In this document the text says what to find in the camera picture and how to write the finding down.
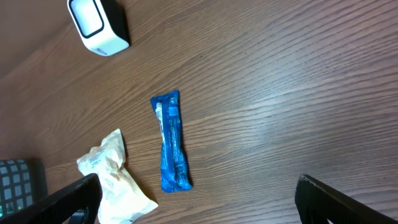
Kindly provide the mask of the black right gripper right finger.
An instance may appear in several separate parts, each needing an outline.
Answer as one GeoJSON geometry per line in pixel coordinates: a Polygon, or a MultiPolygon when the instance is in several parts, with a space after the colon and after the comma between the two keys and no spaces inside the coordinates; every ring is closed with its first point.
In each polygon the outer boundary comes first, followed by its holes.
{"type": "Polygon", "coordinates": [[[397,220],[371,209],[307,174],[298,178],[295,204],[303,224],[397,224],[397,220]]]}

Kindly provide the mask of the beige paper pouch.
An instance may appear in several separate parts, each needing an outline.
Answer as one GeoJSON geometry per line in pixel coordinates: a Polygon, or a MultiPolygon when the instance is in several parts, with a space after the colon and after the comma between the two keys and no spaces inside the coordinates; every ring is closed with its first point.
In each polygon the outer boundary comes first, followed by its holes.
{"type": "Polygon", "coordinates": [[[76,160],[83,175],[97,174],[102,199],[98,210],[100,223],[134,223],[158,204],[148,198],[124,167],[126,152],[120,129],[108,134],[100,146],[76,160]]]}

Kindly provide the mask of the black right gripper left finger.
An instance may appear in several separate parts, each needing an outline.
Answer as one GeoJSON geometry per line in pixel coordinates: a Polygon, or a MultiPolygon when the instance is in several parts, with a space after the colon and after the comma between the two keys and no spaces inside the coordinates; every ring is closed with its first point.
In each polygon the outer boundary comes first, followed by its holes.
{"type": "Polygon", "coordinates": [[[1,220],[2,224],[94,224],[102,189],[97,174],[89,174],[1,220]]]}

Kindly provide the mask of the blue snack bar wrapper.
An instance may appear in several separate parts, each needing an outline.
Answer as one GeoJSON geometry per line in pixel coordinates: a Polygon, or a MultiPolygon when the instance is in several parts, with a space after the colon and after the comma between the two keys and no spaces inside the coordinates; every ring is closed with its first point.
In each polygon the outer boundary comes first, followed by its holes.
{"type": "Polygon", "coordinates": [[[150,99],[162,137],[160,157],[161,188],[166,193],[192,189],[188,161],[182,143],[179,91],[150,99]]]}

